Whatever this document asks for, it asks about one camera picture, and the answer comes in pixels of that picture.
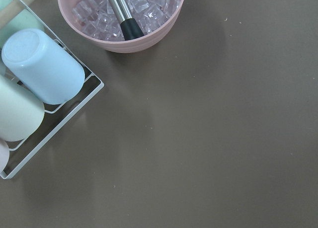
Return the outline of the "steel muddler black tip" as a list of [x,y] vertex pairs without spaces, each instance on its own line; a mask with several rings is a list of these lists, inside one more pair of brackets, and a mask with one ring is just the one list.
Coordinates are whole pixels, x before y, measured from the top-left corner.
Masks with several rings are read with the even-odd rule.
[[140,26],[132,16],[126,0],[108,0],[119,22],[125,41],[144,36]]

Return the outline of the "light blue cup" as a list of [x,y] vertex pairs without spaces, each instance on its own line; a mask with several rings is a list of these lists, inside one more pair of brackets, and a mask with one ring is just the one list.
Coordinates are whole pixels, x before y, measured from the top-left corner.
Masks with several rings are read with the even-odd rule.
[[81,90],[84,69],[45,32],[28,28],[10,36],[1,57],[4,64],[46,104],[69,101]]

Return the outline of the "pink bowl of ice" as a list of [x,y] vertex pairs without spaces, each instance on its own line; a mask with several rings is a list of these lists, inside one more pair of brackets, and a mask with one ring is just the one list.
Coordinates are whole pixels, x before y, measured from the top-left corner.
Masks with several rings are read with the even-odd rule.
[[81,0],[58,0],[58,6],[60,12],[66,21],[66,23],[71,27],[78,35],[82,38],[86,39],[90,43],[110,52],[115,53],[135,53],[140,52],[142,50],[148,49],[158,43],[161,39],[163,39],[166,34],[171,30],[173,25],[175,24],[179,13],[181,11],[184,0],[179,0],[179,6],[172,14],[172,16],[161,26],[159,29],[154,32],[145,35],[141,38],[137,38],[130,41],[120,41],[120,42],[112,42],[112,41],[103,41],[99,39],[92,38],[87,36],[86,34],[81,32],[81,24],[76,20],[75,16],[72,13],[73,7],[76,6]]

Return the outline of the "pale green cup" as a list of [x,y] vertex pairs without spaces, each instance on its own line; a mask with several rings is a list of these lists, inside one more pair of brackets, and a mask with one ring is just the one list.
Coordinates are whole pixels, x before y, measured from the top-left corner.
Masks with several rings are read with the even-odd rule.
[[20,141],[33,134],[44,119],[44,104],[32,92],[0,77],[0,138]]

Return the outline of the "pink cup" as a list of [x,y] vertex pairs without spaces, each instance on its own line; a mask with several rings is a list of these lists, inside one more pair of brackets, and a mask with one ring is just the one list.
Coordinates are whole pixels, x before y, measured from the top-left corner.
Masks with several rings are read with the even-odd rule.
[[0,171],[3,171],[9,160],[9,147],[5,140],[0,139]]

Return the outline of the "mint green cup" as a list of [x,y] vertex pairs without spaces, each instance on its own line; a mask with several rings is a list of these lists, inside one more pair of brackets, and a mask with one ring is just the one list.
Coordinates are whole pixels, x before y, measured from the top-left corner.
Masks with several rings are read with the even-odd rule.
[[[12,0],[0,0],[0,10],[6,7]],[[44,31],[44,26],[28,10],[24,9],[5,27],[0,29],[0,48],[2,49],[7,39],[14,33],[28,28],[35,28]]]

